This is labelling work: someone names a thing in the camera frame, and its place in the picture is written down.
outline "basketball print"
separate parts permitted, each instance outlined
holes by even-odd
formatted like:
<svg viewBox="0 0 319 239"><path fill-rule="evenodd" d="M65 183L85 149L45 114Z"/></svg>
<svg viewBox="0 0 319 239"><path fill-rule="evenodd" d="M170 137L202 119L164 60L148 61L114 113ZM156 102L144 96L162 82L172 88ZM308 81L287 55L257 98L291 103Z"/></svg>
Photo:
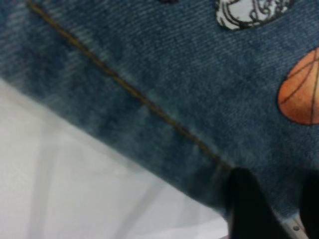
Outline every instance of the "basketball print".
<svg viewBox="0 0 319 239"><path fill-rule="evenodd" d="M319 123L319 48L309 52L290 71L278 92L278 106L290 120Z"/></svg>

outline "cartoon print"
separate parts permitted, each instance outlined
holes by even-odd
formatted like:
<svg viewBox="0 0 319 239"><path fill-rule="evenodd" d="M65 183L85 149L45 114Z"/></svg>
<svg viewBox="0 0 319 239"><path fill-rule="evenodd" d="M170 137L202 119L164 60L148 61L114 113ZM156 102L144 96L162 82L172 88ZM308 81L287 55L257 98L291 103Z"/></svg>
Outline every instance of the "cartoon print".
<svg viewBox="0 0 319 239"><path fill-rule="evenodd" d="M266 24L283 15L294 0L216 0L216 20L230 30Z"/></svg>
<svg viewBox="0 0 319 239"><path fill-rule="evenodd" d="M290 71L278 92L280 111L290 120L319 123L319 48L303 57Z"/></svg>

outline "white surface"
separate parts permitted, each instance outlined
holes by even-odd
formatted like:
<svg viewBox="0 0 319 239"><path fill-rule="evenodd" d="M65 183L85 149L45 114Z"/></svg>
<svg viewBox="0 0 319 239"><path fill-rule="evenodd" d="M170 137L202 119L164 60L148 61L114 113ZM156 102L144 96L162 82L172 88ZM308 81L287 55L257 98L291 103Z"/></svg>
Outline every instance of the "white surface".
<svg viewBox="0 0 319 239"><path fill-rule="evenodd" d="M1 239L219 239L211 209L0 79Z"/></svg>

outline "denim fabric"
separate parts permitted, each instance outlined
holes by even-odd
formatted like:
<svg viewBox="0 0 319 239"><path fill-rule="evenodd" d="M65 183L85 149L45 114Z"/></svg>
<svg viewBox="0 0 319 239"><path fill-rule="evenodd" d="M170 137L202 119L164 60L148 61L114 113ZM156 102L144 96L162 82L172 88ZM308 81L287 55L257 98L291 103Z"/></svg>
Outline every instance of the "denim fabric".
<svg viewBox="0 0 319 239"><path fill-rule="evenodd" d="M276 97L319 46L318 4L231 32L211 0L2 0L0 75L221 214L229 171L250 169L286 219L319 170L319 126Z"/></svg>

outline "orange stitching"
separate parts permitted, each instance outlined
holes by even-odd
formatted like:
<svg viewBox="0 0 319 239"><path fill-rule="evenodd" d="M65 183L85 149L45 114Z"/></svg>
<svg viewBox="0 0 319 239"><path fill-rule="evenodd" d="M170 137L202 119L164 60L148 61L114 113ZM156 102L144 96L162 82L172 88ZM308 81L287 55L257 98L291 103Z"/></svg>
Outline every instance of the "orange stitching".
<svg viewBox="0 0 319 239"><path fill-rule="evenodd" d="M196 136L192 135L182 126L180 126L176 121L168 117L161 109L159 109L154 103L149 99L143 96L138 90L130 86L126 81L124 81L117 73L108 68L96 55L94 55L85 45L79 42L74 36L66 32L60 25L58 25L47 13L45 13L39 6L34 4L32 0L27 0L27 3L31 9L40 15L49 25L51 25L58 33L64 36L70 43L79 48L87 57L89 57L96 65L102 68L102 70L110 75L117 83L129 91L133 96L137 97L142 103L148 106L153 112L163 118L168 124L172 125L179 131L182 135L186 136L188 139L192 140L195 144L198 145L203 151L205 151L209 156L211 156L223 169L229 171L233 167L220 159L218 155L213 153L208 146L200 141Z"/></svg>

